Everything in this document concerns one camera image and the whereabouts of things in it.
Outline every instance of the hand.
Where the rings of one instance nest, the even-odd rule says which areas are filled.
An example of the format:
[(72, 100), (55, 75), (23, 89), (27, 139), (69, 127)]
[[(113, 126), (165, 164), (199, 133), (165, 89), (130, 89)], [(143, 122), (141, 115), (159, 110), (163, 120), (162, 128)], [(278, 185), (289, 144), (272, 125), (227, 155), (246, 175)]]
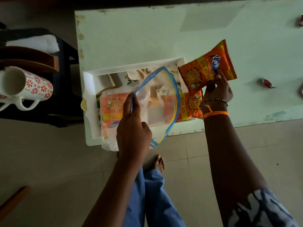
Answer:
[(123, 117), (117, 128), (119, 159), (143, 164), (149, 149), (152, 132), (146, 122), (141, 122), (140, 104), (135, 94), (130, 93), (123, 105)]
[(209, 112), (208, 108), (205, 107), (206, 104), (209, 105), (213, 111), (227, 111), (226, 103), (222, 101), (219, 100), (206, 101), (214, 98), (223, 99), (227, 102), (231, 101), (233, 98), (232, 90), (223, 72), (220, 69), (217, 70), (217, 75), (215, 79), (213, 81), (210, 81), (206, 86), (206, 91), (201, 103), (201, 110), (203, 114)]

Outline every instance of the foot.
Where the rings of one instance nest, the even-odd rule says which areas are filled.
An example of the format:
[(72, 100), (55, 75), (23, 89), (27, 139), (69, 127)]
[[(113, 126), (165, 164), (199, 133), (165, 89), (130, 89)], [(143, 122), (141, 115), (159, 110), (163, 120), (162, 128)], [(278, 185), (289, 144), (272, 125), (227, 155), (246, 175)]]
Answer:
[(164, 171), (165, 162), (164, 162), (164, 159), (160, 155), (155, 156), (155, 158), (151, 162), (143, 165), (144, 172), (150, 171), (153, 169), (159, 170), (160, 173), (162, 173)]

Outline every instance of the jeans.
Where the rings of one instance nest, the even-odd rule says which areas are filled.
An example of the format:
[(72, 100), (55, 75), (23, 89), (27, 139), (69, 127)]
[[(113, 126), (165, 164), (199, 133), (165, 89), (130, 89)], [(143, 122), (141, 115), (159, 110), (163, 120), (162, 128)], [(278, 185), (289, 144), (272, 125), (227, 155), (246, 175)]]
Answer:
[(131, 191), (123, 227), (144, 227), (145, 215), (149, 227), (185, 226), (163, 185), (164, 178), (160, 171), (153, 169), (143, 173), (140, 169)]

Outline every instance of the red flower pattern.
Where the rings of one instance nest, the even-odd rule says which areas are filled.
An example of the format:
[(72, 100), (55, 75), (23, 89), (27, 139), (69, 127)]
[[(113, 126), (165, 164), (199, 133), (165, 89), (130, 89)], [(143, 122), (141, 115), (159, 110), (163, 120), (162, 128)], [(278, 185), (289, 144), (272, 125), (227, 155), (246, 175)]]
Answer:
[(44, 98), (48, 99), (49, 97), (51, 97), (51, 94), (49, 92), (47, 92), (45, 95), (44, 95)]
[(38, 88), (34, 88), (31, 92), (32, 92), (32, 94), (37, 94), (38, 93)]
[(47, 91), (47, 88), (46, 88), (46, 86), (45, 86), (45, 85), (42, 85), (42, 87), (41, 87), (41, 91), (43, 91), (43, 92), (46, 92), (46, 91)]
[(33, 82), (32, 82), (31, 80), (27, 80), (26, 85), (27, 85), (28, 87), (32, 87), (32, 86), (33, 86)]
[(51, 83), (47, 83), (47, 86), (49, 87), (49, 89), (53, 89), (53, 85)]
[(36, 82), (37, 82), (38, 84), (40, 84), (40, 83), (41, 83), (41, 80), (40, 80), (40, 78), (39, 78), (39, 77), (35, 76), (35, 80), (36, 80)]

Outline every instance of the person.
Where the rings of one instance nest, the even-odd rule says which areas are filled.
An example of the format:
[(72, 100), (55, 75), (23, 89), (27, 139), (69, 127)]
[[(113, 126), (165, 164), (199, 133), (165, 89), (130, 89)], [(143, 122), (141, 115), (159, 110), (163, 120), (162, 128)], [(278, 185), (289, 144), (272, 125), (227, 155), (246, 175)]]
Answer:
[[(227, 113), (233, 92), (221, 70), (205, 91), (201, 109), (214, 190), (224, 226), (298, 226), (268, 189), (243, 147)], [(185, 226), (163, 189), (165, 162), (157, 156), (142, 168), (152, 132), (140, 120), (136, 96), (129, 94), (117, 128), (119, 158), (83, 226)]]

